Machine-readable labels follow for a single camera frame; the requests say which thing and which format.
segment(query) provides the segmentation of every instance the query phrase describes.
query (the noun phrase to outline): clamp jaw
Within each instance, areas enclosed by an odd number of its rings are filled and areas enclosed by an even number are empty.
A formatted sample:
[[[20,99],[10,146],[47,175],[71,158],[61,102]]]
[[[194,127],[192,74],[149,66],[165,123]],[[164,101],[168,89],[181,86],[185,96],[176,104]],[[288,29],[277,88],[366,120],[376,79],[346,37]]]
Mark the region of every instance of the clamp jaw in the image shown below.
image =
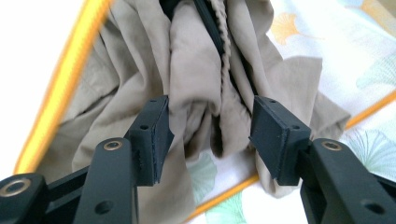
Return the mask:
[[[49,185],[39,174],[0,182],[0,223],[138,223],[137,186],[159,183],[174,136],[168,98],[146,103],[123,138],[99,143],[89,167]]]
[[[137,186],[160,182],[173,140],[166,96],[149,101],[123,138],[101,142],[90,167],[49,185],[39,174],[0,182],[3,223],[138,223]],[[297,186],[309,223],[396,223],[396,184],[310,129],[279,102],[255,97],[250,141],[280,186]]]
[[[309,223],[396,223],[396,184],[370,174],[340,142],[309,140],[283,105],[255,97],[250,140],[280,186],[297,186]]]

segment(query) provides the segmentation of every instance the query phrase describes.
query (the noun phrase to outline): gray fabric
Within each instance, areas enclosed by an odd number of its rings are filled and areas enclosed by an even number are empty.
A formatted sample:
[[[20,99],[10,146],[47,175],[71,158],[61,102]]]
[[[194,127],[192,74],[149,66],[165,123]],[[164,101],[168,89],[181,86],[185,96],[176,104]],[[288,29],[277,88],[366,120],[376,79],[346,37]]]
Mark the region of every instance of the gray fabric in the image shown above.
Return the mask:
[[[193,211],[186,160],[197,157],[208,136],[219,157],[247,148],[255,93],[282,103],[310,125],[313,137],[341,134],[348,114],[318,92],[321,60],[283,60],[266,36],[270,2],[211,4],[225,43],[221,58],[192,0],[178,4],[172,22],[158,1],[114,3],[40,165],[46,178],[89,165],[99,142],[123,136],[144,103],[163,94],[175,139],[161,183],[138,189],[141,223],[180,223]],[[256,166],[267,192],[281,197],[293,190],[278,186],[259,158]]]

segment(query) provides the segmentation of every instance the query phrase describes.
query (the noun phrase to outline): beige fabric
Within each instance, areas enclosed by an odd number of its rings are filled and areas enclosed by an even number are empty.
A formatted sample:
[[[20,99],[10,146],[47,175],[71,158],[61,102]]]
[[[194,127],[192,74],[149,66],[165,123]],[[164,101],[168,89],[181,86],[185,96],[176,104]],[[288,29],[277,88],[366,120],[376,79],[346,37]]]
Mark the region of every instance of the beige fabric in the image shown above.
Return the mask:
[[[254,94],[278,100],[313,137],[338,137],[348,115],[318,92],[321,60],[283,61],[265,34],[271,4],[211,3],[225,43],[221,58],[192,0],[178,4],[172,22],[158,0],[117,0],[39,172],[51,181],[89,165],[99,142],[123,136],[147,100],[168,94],[175,139],[161,183],[138,189],[140,221],[179,223],[194,209],[185,158],[196,158],[209,135],[219,157],[247,148]],[[269,193],[292,190],[277,186],[261,160],[256,166]]]

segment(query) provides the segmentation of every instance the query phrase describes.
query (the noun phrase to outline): screw hole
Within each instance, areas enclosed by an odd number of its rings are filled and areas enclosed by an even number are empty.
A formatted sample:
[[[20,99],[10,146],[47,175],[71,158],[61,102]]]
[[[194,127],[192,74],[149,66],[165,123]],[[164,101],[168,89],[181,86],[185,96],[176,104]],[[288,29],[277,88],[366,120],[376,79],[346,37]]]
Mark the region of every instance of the screw hole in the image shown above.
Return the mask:
[[[112,208],[113,208],[113,202],[104,201],[95,206],[95,213],[98,215],[103,215],[111,211]]]
[[[334,142],[325,141],[325,142],[322,142],[322,145],[324,147],[326,147],[327,149],[333,150],[333,151],[339,151],[339,150],[342,149],[340,145],[338,145],[338,144],[336,144]]]
[[[30,179],[16,179],[0,188],[0,197],[11,197],[26,191],[30,187]]]
[[[372,202],[370,200],[362,200],[361,205],[376,214],[382,215],[385,213],[385,209],[380,204]]]
[[[111,141],[103,146],[105,150],[109,151],[119,149],[120,147],[122,147],[122,142],[120,141]]]

